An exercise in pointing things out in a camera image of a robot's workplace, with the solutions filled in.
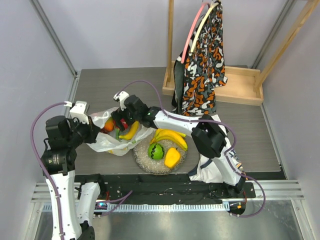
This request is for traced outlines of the white plastic bag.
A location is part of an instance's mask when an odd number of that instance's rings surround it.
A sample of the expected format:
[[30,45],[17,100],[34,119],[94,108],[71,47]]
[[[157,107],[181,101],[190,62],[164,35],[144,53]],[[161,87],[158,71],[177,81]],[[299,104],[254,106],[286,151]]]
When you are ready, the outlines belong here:
[[[102,128],[105,122],[111,117],[111,113],[117,109],[117,107],[112,107],[105,111],[92,113],[90,116],[93,123]],[[129,150],[133,149],[142,140],[152,134],[153,131],[153,128],[146,128],[140,124],[137,132],[130,140],[119,139],[122,133],[117,129],[114,129],[110,133],[99,132],[96,137],[96,143],[87,143],[87,145],[97,153],[108,152],[116,156],[124,156]]]

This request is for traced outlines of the green fake watermelon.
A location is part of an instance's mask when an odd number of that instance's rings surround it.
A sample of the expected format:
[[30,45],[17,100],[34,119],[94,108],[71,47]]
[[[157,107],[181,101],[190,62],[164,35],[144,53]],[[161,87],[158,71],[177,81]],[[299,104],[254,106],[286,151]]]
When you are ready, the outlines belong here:
[[147,150],[149,158],[153,160],[161,160],[165,155],[165,149],[159,143],[152,143]]

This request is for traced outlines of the yellow fake banana bunch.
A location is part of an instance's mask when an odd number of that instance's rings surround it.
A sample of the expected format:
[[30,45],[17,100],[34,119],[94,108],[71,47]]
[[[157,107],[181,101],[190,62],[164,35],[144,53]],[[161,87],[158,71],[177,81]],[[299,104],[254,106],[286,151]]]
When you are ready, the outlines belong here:
[[150,141],[150,144],[154,144],[163,140],[172,141],[184,151],[188,150],[188,144],[185,140],[184,133],[179,133],[169,129],[157,129],[154,137]]

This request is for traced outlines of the yellow fake bell pepper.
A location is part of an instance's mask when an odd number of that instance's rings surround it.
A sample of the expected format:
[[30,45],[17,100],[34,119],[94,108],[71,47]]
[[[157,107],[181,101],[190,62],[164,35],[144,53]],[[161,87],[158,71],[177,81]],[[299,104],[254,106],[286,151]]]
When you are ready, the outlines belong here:
[[176,148],[171,147],[165,155],[164,165],[173,169],[180,162],[180,158],[180,152]]

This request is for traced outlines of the red fake dragon fruit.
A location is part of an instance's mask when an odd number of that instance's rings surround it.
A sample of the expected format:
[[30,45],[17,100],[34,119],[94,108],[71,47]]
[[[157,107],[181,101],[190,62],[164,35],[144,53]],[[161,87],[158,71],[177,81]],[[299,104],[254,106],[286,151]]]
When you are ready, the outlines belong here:
[[128,128],[128,124],[123,118],[120,121],[113,120],[113,125],[115,128],[119,129],[122,132]]

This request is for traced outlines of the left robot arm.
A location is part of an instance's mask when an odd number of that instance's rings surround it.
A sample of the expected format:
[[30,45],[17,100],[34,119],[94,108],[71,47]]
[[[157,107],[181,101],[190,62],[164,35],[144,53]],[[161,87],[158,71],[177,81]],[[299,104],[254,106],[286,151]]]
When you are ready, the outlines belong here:
[[92,226],[96,201],[106,196],[107,187],[100,174],[85,177],[75,187],[76,149],[82,143],[95,143],[100,128],[91,117],[55,116],[46,121],[47,138],[41,157],[48,172],[46,183],[52,205],[54,240],[93,240]]

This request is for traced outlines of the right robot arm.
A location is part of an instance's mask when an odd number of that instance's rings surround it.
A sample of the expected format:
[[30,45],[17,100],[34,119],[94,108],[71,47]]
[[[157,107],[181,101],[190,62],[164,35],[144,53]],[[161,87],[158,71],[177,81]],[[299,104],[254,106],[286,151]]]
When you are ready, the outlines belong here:
[[113,99],[120,107],[111,116],[120,130],[125,129],[121,122],[124,120],[128,126],[139,122],[146,128],[168,129],[192,137],[198,152],[211,159],[220,171],[226,193],[233,198],[243,193],[246,176],[230,159],[229,152],[233,147],[227,147],[227,131],[221,122],[208,114],[189,117],[169,113],[156,106],[148,107],[139,97],[125,91],[116,93]]

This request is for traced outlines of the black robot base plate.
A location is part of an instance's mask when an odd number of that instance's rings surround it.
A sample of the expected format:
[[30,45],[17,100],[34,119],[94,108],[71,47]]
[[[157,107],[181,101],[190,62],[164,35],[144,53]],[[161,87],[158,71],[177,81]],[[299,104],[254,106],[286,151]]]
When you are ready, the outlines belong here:
[[223,183],[190,181],[184,173],[169,175],[107,174],[104,200],[116,200],[132,192],[125,204],[132,205],[204,205],[219,204],[226,199],[254,199],[255,188],[251,182],[244,184],[243,193],[227,190]]

